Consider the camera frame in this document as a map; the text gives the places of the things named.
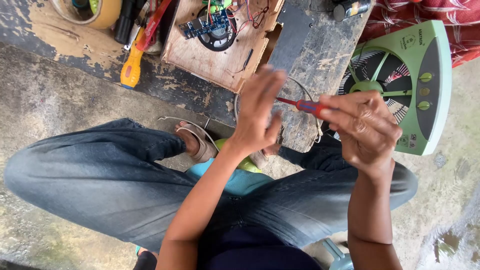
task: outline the patterned cloth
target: patterned cloth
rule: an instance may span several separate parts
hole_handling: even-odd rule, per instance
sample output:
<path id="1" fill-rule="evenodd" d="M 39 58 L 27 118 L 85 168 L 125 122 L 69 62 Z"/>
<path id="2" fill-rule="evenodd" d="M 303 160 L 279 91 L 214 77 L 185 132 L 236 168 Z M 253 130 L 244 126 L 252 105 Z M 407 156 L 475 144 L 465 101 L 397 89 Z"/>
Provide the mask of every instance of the patterned cloth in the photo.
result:
<path id="1" fill-rule="evenodd" d="M 453 67 L 480 56 L 480 3 L 476 0 L 377 0 L 360 43 L 427 20 L 443 21 Z"/>

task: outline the concrete floor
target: concrete floor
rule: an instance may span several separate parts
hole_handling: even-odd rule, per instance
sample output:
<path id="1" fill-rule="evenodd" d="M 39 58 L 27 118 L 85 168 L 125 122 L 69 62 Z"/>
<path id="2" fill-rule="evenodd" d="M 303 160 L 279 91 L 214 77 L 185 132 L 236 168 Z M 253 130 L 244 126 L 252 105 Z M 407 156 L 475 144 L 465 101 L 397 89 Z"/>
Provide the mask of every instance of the concrete floor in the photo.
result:
<path id="1" fill-rule="evenodd" d="M 480 267 L 480 59 L 453 70 L 452 101 L 440 143 L 430 156 L 396 153 L 419 177 L 417 195 L 392 212 L 394 243 L 404 269 Z M 17 150 L 39 139 L 85 129 L 120 117 L 172 131 L 174 115 L 205 124 L 206 118 L 158 99 L 123 89 L 82 71 L 0 43 L 0 171 Z M 219 137 L 231 128 L 210 122 Z M 178 170 L 187 156 L 162 164 Z M 280 178 L 300 170 L 273 158 L 265 173 Z M 0 182 L 0 260 L 39 269 L 131 269 L 134 245 L 82 228 L 16 198 Z M 345 233 L 334 235 L 344 240 Z M 305 247 L 325 256 L 320 242 Z"/>

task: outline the electric fan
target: electric fan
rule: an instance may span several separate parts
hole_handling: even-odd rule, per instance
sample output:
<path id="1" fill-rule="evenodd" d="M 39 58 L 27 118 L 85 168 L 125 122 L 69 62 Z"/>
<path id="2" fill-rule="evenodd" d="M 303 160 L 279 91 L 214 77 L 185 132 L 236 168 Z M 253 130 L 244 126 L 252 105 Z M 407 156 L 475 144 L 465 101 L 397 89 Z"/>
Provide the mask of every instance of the electric fan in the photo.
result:
<path id="1" fill-rule="evenodd" d="M 445 125 L 452 62 L 442 21 L 426 21 L 359 44 L 339 95 L 377 90 L 403 134 L 395 151 L 431 154 Z"/>

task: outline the red screwdriver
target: red screwdriver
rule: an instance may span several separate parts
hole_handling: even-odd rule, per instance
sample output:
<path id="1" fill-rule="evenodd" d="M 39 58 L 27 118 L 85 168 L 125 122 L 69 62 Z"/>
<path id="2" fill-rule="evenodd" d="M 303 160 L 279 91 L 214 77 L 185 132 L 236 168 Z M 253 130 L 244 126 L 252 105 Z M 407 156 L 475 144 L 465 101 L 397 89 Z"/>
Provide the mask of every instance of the red screwdriver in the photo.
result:
<path id="1" fill-rule="evenodd" d="M 320 111 L 322 109 L 328 109 L 328 106 L 320 104 L 320 102 L 313 102 L 309 100 L 300 99 L 299 101 L 293 101 L 286 98 L 276 98 L 278 101 L 295 105 L 298 110 L 305 111 L 313 114 L 316 118 L 320 118 Z"/>

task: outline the person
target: person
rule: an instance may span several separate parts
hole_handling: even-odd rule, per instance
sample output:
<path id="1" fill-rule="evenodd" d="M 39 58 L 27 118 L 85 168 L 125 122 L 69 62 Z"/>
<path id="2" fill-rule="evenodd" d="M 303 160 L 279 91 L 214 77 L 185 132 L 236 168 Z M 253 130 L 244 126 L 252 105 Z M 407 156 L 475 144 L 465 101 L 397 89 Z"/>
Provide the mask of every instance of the person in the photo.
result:
<path id="1" fill-rule="evenodd" d="M 26 147 L 8 161 L 5 184 L 50 213 L 141 246 L 135 269 L 320 269 L 300 248 L 347 228 L 356 269 L 401 269 L 390 210 L 415 195 L 417 179 L 392 159 L 402 130 L 385 102 L 376 91 L 321 96 L 338 108 L 321 117 L 341 143 L 322 138 L 299 153 L 275 144 L 281 114 L 270 119 L 285 79 L 263 66 L 248 80 L 237 128 L 199 180 L 155 163 L 197 154 L 184 123 L 169 134 L 119 119 Z M 226 192 L 239 162 L 261 149 L 305 170 L 244 196 Z"/>

